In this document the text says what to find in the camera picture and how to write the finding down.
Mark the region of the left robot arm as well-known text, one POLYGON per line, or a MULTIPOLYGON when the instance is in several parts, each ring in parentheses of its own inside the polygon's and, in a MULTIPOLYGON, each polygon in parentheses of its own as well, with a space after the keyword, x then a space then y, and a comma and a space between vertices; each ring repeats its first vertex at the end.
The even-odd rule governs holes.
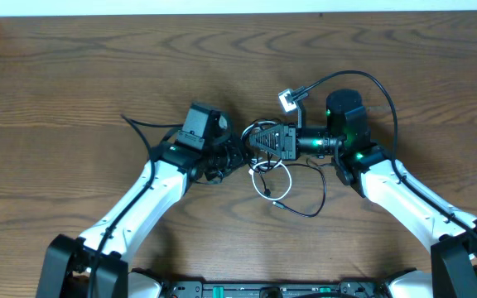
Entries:
POLYGON ((158 220, 200 178, 218 184, 246 151, 229 115, 193 103, 185 122, 155 147, 128 192, 79 237, 58 235, 46 250, 39 297, 158 297, 163 285, 129 267, 158 220))

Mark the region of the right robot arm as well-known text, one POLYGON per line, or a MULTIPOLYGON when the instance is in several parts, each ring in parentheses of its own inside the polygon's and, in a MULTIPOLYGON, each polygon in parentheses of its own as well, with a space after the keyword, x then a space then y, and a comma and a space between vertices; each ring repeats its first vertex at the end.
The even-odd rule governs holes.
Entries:
POLYGON ((249 135, 249 144, 284 161, 331 156, 344 185, 387 210, 430 253, 431 272, 391 276, 381 285, 381 295, 477 297, 477 217, 446 202, 372 141, 361 95, 352 89, 331 93, 324 127, 305 125, 304 106, 293 91, 279 98, 286 111, 297 110, 298 122, 262 128, 249 135))

